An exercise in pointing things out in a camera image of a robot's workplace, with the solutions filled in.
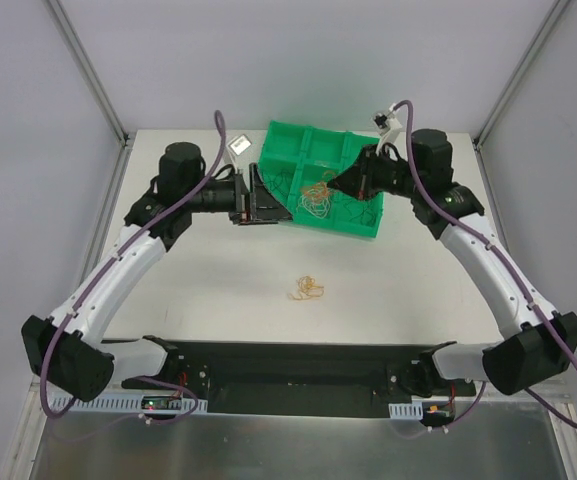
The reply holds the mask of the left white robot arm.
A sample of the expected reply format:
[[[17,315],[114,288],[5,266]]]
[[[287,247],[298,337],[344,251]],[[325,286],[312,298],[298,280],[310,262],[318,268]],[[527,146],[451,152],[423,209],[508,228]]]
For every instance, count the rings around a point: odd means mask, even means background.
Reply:
[[[108,385],[146,377],[156,388],[179,377],[180,353],[152,335],[106,344],[110,321],[139,280],[191,226],[192,217],[225,213],[237,226],[272,225],[292,218],[267,189],[256,164],[243,175],[233,166],[208,167],[200,148],[168,145],[148,190],[132,205],[107,256],[47,318],[30,317],[21,335],[32,371],[80,401]]]

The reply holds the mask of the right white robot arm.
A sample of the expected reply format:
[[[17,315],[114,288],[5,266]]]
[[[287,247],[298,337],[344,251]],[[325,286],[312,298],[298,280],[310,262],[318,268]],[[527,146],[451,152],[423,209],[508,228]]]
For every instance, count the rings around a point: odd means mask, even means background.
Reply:
[[[360,201],[388,193],[410,200],[415,217],[467,271],[491,310],[502,341],[441,344],[421,356],[420,387],[441,394],[454,379],[488,381],[513,395],[567,370],[577,347],[577,315],[562,314],[522,274],[498,243],[483,205],[453,179],[445,132],[412,134],[413,160],[397,150],[364,146],[328,187]]]

